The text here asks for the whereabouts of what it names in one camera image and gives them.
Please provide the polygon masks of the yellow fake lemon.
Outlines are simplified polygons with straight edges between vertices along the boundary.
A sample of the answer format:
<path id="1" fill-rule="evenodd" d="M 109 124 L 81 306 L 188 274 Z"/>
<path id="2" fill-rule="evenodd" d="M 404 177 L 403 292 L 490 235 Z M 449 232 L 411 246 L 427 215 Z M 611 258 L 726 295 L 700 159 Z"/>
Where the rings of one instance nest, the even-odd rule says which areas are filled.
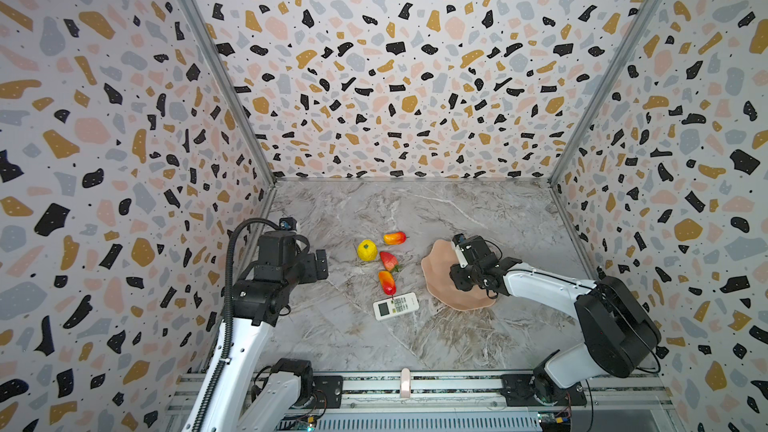
<path id="1" fill-rule="evenodd" d="M 372 262 L 378 256 L 378 247 L 372 240 L 363 240 L 357 247 L 357 256 L 364 262 Z"/>

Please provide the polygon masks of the red fake strawberry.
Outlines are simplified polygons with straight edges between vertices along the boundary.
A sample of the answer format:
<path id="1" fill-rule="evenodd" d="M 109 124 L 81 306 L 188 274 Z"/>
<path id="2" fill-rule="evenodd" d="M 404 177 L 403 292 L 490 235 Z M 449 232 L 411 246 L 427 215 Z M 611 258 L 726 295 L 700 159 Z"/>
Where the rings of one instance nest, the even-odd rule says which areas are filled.
<path id="1" fill-rule="evenodd" d="M 379 253 L 379 256 L 382 265 L 387 272 L 395 272 L 399 270 L 399 261 L 392 253 L 382 251 Z"/>

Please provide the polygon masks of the red yellow fake mango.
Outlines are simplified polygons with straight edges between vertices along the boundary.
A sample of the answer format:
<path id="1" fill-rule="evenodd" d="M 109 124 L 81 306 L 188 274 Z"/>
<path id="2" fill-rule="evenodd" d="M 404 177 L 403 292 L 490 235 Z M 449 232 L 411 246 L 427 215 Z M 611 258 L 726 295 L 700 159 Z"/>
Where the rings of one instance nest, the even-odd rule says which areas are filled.
<path id="1" fill-rule="evenodd" d="M 400 245 L 407 240 L 407 235 L 402 231 L 392 232 L 383 236 L 386 245 Z"/>

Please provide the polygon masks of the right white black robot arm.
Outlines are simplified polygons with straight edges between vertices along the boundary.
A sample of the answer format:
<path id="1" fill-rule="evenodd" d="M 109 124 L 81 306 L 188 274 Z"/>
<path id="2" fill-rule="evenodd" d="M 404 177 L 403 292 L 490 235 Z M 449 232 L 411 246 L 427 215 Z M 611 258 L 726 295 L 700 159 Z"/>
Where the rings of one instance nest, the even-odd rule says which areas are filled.
<path id="1" fill-rule="evenodd" d="M 537 402 L 554 406 L 568 389 L 596 376 L 627 378 L 655 354 L 661 333 L 619 278 L 577 280 L 544 271 L 496 255 L 480 236 L 457 234 L 452 246 L 458 262 L 449 275 L 458 290 L 532 300 L 577 320 L 582 341 L 553 352 L 533 369 L 524 393 Z"/>

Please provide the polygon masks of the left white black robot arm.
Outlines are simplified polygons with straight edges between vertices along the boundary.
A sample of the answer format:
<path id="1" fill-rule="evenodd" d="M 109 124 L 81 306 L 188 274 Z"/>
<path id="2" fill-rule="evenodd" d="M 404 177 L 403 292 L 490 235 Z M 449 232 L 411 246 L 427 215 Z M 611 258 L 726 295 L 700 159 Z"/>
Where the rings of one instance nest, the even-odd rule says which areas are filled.
<path id="1" fill-rule="evenodd" d="M 222 323 L 212 362 L 183 427 L 185 431 L 273 431 L 296 404 L 312 396 L 313 372 L 305 360 L 277 362 L 250 405 L 246 396 L 253 374 L 278 319 L 290 310 L 290 295 L 303 284 L 328 277 L 323 250 L 310 250 L 309 240 L 268 220 L 270 230 L 257 240 L 257 258 L 245 267 L 252 277 L 234 270 L 240 233 L 230 237 L 225 261 Z"/>

